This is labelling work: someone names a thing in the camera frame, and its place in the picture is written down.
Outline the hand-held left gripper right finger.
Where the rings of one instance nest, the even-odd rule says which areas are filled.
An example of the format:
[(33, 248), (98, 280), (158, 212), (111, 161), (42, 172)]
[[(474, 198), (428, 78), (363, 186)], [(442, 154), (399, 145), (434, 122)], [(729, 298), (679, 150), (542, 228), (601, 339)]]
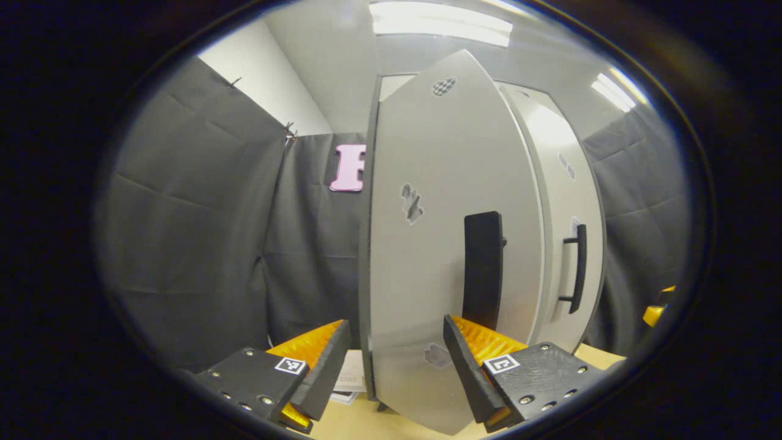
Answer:
[(442, 337), (473, 418), (487, 433), (542, 418), (605, 376), (554, 343), (525, 345), (455, 315), (444, 315)]

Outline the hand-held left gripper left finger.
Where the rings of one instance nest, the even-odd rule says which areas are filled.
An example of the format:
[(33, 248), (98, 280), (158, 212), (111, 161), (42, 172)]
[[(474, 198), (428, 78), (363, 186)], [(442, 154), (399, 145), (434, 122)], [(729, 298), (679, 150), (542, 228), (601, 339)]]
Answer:
[(310, 434), (325, 412), (350, 342), (349, 321), (336, 320), (266, 350), (241, 348), (194, 379), (256, 418)]

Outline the white cabinet door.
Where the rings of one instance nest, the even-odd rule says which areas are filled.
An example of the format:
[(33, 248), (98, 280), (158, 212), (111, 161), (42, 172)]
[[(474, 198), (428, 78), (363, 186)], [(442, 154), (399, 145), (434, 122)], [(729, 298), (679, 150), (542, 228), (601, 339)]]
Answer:
[[(547, 93), (501, 83), (532, 161), (544, 220), (544, 278), (528, 342), (575, 353), (586, 339), (602, 295), (606, 249), (600, 191), (574, 128)], [(575, 314), (559, 296), (573, 293), (577, 246), (564, 244), (585, 224), (588, 253), (583, 301)]]
[(473, 423), (442, 340), (460, 315), (464, 218), (500, 214), (506, 238), (500, 328), (524, 342), (544, 272), (543, 215), (519, 124), (469, 51), (442, 58), (379, 103), (368, 248), (375, 395), (423, 427), (457, 435)]

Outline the white and grey shoe cabinet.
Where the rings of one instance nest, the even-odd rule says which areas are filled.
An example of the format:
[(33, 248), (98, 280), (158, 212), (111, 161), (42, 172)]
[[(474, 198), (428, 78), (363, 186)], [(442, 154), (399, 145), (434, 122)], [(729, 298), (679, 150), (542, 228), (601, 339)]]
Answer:
[[(362, 201), (361, 215), (360, 215), (361, 223), (360, 223), (360, 239), (359, 239), (359, 304), (360, 304), (359, 309), (360, 309), (361, 348), (363, 349), (363, 354), (364, 354), (364, 367), (366, 373), (368, 374), (368, 391), (370, 395), (374, 398), (377, 397), (375, 395), (373, 363), (371, 357), (370, 334), (369, 334), (370, 308), (369, 308), (369, 300), (368, 300), (368, 269), (369, 269), (368, 248), (369, 248), (369, 225), (370, 225), (370, 209), (371, 209), (371, 176), (373, 171), (373, 151), (375, 145), (375, 125), (377, 124), (377, 119), (379, 115), (379, 103), (382, 100), (385, 100), (385, 98), (387, 98), (391, 93), (399, 89), (400, 86), (402, 86), (404, 83), (407, 83), (415, 76), (416, 75), (399, 75), (399, 76), (380, 78), (379, 81), (377, 81), (375, 95), (373, 97), (373, 101), (370, 106), (368, 150), (367, 150), (367, 157), (366, 157), (366, 170), (364, 171), (364, 191), (363, 191), (364, 198)], [(494, 82), (498, 90), (499, 90), (498, 87), (499, 84), (508, 83), (506, 81), (494, 81)], [(508, 318), (510, 317), (510, 315), (511, 315), (510, 312), (506, 312), (505, 307), (503, 307), (502, 304), (500, 303), (499, 318), (500, 317)], [(511, 336), (510, 331), (508, 329), (500, 328), (500, 326), (498, 326), (498, 328), (500, 332), (503, 332), (504, 334), (508, 334), (508, 336)]]

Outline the white printed box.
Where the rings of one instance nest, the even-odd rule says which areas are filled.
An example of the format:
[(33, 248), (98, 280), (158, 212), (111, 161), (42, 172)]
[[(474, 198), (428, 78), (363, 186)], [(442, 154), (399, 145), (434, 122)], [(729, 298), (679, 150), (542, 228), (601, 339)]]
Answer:
[(351, 405), (360, 393), (366, 392), (362, 351), (349, 349), (338, 374), (330, 400)]

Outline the black backdrop cloth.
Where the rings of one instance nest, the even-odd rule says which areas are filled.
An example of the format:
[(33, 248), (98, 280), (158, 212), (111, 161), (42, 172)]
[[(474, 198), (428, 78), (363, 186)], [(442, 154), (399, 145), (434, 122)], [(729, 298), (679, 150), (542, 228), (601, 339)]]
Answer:
[[(335, 192), (336, 148), (303, 136), (198, 58), (137, 115), (96, 224), (109, 292), (156, 351), (200, 372), (344, 318), (360, 347), (361, 196)], [(692, 204), (670, 131), (641, 109), (582, 142), (601, 192), (608, 259), (585, 342), (627, 356), (657, 293), (689, 264)]]

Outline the small ceiling light panel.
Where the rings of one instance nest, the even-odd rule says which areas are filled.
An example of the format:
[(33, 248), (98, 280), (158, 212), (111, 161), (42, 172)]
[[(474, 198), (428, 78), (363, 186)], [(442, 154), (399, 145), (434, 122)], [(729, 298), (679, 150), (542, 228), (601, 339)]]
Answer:
[(609, 67), (608, 73), (598, 73), (590, 84), (592, 89), (622, 112), (648, 105), (648, 98), (623, 72)]

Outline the large ceiling light panel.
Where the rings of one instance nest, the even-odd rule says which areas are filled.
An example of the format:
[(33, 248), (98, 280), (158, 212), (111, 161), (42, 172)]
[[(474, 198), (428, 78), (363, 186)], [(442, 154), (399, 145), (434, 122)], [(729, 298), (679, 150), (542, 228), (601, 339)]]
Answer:
[(506, 48), (513, 24), (473, 9), (432, 2), (375, 2), (368, 5), (377, 35), (427, 34), (458, 37)]

